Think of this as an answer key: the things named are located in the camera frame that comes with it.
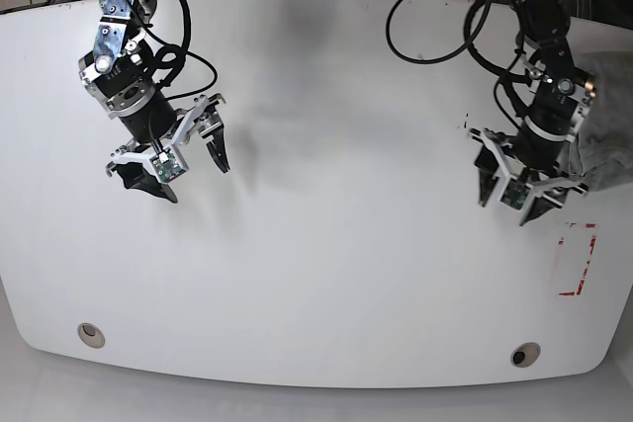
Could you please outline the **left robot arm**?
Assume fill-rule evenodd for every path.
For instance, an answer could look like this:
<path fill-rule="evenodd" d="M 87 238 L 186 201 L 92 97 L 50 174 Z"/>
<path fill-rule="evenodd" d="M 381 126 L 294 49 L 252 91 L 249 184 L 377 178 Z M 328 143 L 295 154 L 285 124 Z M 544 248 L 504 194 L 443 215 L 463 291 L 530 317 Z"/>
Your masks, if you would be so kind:
<path fill-rule="evenodd" d="M 494 0 L 474 0 L 464 20 L 463 42 L 435 58 L 414 58 L 387 45 L 399 59 L 434 65 L 468 52 L 497 81 L 511 109 L 505 117 L 516 133 L 488 128 L 469 131 L 480 146 L 474 165 L 479 176 L 479 204 L 497 200 L 518 212 L 525 225 L 549 211 L 561 209 L 570 193 L 588 191 L 582 178 L 564 170 L 562 154 L 579 135 L 596 95 L 595 79 L 579 69 L 568 43 L 571 17 L 560 0 L 507 0 L 518 33 L 514 58 L 500 67 L 479 54 L 475 40 Z"/>

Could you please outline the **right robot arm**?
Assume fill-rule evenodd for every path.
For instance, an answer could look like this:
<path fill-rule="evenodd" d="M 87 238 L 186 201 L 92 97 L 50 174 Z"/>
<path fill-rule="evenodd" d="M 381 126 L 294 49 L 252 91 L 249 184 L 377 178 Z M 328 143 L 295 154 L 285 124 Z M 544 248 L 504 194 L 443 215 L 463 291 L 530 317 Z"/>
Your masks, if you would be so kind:
<path fill-rule="evenodd" d="M 221 94 L 206 96 L 200 88 L 190 92 L 194 104 L 175 109 L 164 91 L 182 73 L 189 58 L 191 11 L 178 0 L 183 16 L 179 43 L 161 41 L 153 50 L 150 21 L 157 0 L 99 0 L 102 17 L 93 48 L 79 61 L 79 76 L 86 91 L 111 119 L 120 121 L 131 135 L 106 166 L 128 190 L 138 190 L 172 204 L 178 199 L 170 184 L 189 166 L 182 149 L 193 134 L 205 142 L 221 172 L 229 171 L 225 125 L 218 112 Z"/>

